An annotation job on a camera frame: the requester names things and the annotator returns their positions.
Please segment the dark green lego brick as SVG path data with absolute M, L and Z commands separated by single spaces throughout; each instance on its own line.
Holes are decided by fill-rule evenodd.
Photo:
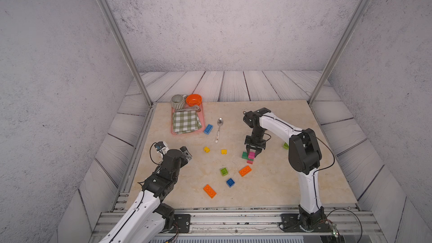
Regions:
M 246 160 L 249 160 L 249 154 L 247 152 L 243 152 L 242 153 L 242 158 L 246 159 Z

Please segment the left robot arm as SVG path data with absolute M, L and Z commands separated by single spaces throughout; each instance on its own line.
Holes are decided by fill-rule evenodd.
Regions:
M 101 240 L 103 243 L 149 243 L 174 226 L 174 209 L 163 203 L 174 189 L 180 169 L 192 160 L 187 147 L 169 149 L 164 142 L 153 146 L 163 160 L 141 183 L 142 190 L 120 221 Z

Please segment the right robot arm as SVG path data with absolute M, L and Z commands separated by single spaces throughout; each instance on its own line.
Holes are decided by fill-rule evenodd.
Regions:
M 245 138 L 246 152 L 250 159 L 254 159 L 266 148 L 266 131 L 288 143 L 289 163 L 298 173 L 299 179 L 300 227 L 307 232 L 313 231 L 318 223 L 326 218 L 318 190 L 318 170 L 322 154 L 315 132 L 310 128 L 297 129 L 267 108 L 244 112 L 243 121 L 252 129 L 252 134 Z

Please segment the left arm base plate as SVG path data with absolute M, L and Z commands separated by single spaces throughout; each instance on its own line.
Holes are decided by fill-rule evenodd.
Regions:
M 162 233 L 168 234 L 187 234 L 190 231 L 191 215 L 174 214 L 165 220 Z

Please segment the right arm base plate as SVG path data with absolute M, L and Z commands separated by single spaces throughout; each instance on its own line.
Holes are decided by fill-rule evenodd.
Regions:
M 306 232 L 306 233 L 325 233 L 332 232 L 331 227 L 324 223 L 319 223 L 312 228 L 305 228 L 300 221 L 299 214 L 284 213 L 280 215 L 281 222 L 279 223 L 279 229 L 282 232 Z

